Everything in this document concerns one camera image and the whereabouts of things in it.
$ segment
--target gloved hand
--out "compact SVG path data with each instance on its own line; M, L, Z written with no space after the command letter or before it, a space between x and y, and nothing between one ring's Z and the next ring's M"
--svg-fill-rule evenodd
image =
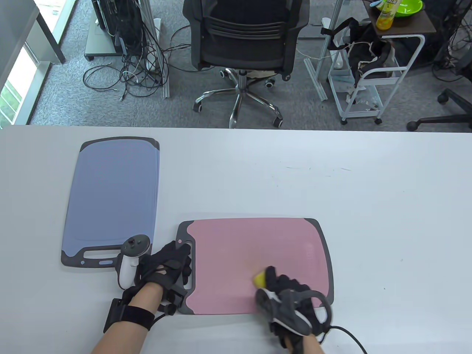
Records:
M297 292L310 290L308 285L300 284L296 279L290 279L286 275L277 276L274 267L268 267L266 269L265 280L267 290L272 291L277 295L279 295L281 291L286 289L292 289ZM320 321L316 317L311 299L301 301L300 306L297 308L297 311L299 311L303 316L305 316L307 320L311 323L312 332L314 335L318 336L327 330L323 328ZM296 335L295 333L280 326L279 324L270 324L270 330L279 338L280 344L283 348L286 348L285 338L288 338L290 340L290 343L294 348L300 348L300 346L302 346L303 344L303 337Z
M153 282L161 285L164 290L170 290L180 275L184 285L187 284L192 273L190 251L190 245L183 244L176 248L176 242L172 241L155 254L143 255L136 270L135 284Z

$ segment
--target plastic bottle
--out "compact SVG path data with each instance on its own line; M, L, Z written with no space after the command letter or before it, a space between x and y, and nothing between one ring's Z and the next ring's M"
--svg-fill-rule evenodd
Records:
M384 2L380 16L375 24L379 30L386 31L390 29L401 3L402 0L386 0Z

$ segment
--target office chair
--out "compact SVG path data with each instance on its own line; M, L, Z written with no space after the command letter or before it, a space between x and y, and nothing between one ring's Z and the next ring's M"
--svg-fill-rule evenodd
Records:
M224 67L220 71L221 76L229 78L235 87L204 92L195 100L194 111L202 111L202 100L207 97L232 93L236 95L236 103L229 128L236 128L245 97L271 109L276 115L272 125L280 128L283 117L278 107L250 91L250 86L262 79L250 80L247 74L251 70L274 71L281 74L284 81L290 79L298 34L308 24L310 1L287 0L286 16L271 23L265 23L263 19L267 18L271 8L266 8L260 16L264 23L249 20L254 17L253 11L245 14L245 21L240 21L246 22L244 24L213 17L217 3L218 0L184 1L182 12L192 32L192 65L197 70L211 66ZM266 82L267 87L272 85L273 81Z
M457 75L463 75L472 83L472 48L458 61L455 67L455 73ZM409 122L406 125L406 129L410 132L414 132L418 129L420 124L425 123L469 123L469 128L472 129L472 103L449 89L445 89L438 96L438 102L441 104L446 104L446 102L449 101L449 98L451 98L460 108L462 108L465 111L465 114L456 114L445 117L421 118L416 122Z

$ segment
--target black bag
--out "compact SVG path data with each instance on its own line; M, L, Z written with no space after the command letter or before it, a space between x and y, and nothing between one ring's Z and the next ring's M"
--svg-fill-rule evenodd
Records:
M348 26L350 29L349 44L336 46L333 41L334 36ZM378 67L395 66L395 49L392 46L392 42L380 39L375 33L372 23L360 25L355 18L351 17L332 31L322 28L321 34L331 36L328 50L347 51L349 66L355 80L355 87L357 87L362 75L367 71ZM392 74L392 72L373 73L369 75L369 79L390 77Z

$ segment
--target chair caster wheel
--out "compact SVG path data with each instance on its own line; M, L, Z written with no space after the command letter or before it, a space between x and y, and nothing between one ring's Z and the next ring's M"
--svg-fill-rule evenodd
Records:
M195 102L194 103L194 112L200 113L202 111L202 103L201 102Z
M447 101L449 101L449 97L445 93L442 93L438 96L438 102L439 103L446 104Z
M419 124L414 121L408 122L408 124L406 125L406 130L408 130L409 132L414 132L418 129L418 126Z
M275 127L275 128L280 128L282 126L282 123L284 121L281 120L279 117L275 118L274 121L272 122L272 125Z
M275 85L275 80L274 79L271 78L271 79L266 80L266 87L267 88L272 88L272 87L274 87L274 85Z

